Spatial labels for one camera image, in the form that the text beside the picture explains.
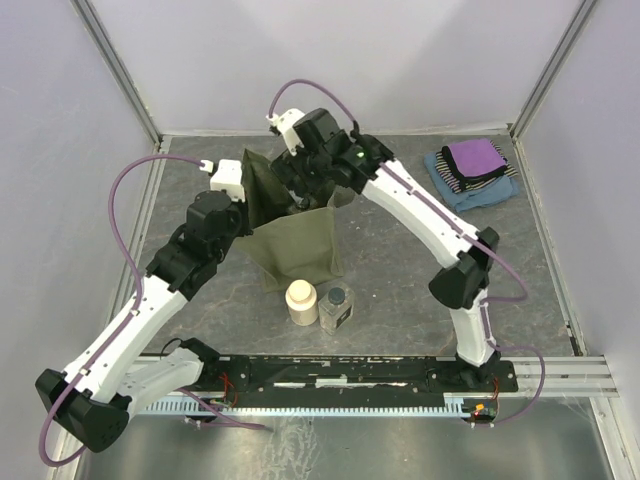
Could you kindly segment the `olive green canvas bag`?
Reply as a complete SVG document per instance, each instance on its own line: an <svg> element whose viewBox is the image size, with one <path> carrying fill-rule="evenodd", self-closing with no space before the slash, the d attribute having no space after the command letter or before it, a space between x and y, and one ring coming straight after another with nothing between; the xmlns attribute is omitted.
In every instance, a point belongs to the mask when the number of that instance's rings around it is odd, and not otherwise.
<svg viewBox="0 0 640 480"><path fill-rule="evenodd" d="M301 209L265 156L246 149L241 166L252 234L236 239L233 248L259 267L263 291L283 291L298 279L316 285L344 276L336 211L354 200L354 192L329 183Z"/></svg>

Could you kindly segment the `clear bottle dark label front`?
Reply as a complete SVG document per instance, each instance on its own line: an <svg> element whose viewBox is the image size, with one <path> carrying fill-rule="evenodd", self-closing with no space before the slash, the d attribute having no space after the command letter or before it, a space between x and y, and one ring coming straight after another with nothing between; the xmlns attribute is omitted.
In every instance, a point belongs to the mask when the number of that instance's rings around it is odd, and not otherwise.
<svg viewBox="0 0 640 480"><path fill-rule="evenodd" d="M318 302L319 321L323 331L334 335L353 314L354 294L347 286L334 286Z"/></svg>

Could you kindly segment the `clear bottle yellow label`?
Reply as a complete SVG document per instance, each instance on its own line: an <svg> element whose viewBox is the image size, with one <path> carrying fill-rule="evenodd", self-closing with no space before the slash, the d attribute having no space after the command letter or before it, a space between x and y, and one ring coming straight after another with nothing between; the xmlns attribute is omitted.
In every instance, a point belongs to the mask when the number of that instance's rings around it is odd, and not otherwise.
<svg viewBox="0 0 640 480"><path fill-rule="evenodd" d="M296 202L296 208L300 211L306 211L311 208L311 201L309 199L301 199Z"/></svg>

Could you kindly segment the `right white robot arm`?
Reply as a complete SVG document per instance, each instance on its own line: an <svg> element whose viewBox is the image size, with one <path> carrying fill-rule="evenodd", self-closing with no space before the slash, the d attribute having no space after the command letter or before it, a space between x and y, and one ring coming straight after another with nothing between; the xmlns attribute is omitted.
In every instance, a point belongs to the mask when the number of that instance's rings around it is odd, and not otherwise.
<svg viewBox="0 0 640 480"><path fill-rule="evenodd" d="M267 120L286 145L270 168L304 205L327 185L349 189L393 215L428 248L440 265L429 290L449 310L457 338L455 363L444 373L468 390L483 389L500 360L481 309L497 232L458 218L380 140L359 129L346 132L324 108L289 109L270 113Z"/></svg>

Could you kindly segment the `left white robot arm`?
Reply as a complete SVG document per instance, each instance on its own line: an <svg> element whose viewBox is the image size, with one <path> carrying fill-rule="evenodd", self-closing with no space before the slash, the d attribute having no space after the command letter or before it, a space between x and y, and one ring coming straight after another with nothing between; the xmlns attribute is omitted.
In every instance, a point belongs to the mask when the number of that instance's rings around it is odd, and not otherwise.
<svg viewBox="0 0 640 480"><path fill-rule="evenodd" d="M226 191L199 193L186 221L159 249L132 298L101 335L62 371L44 370L35 388L57 423L99 453L123 433L129 420L182 387L215 387L220 355L190 338L150 366L129 369L159 329L217 272L232 243L250 232L246 201Z"/></svg>

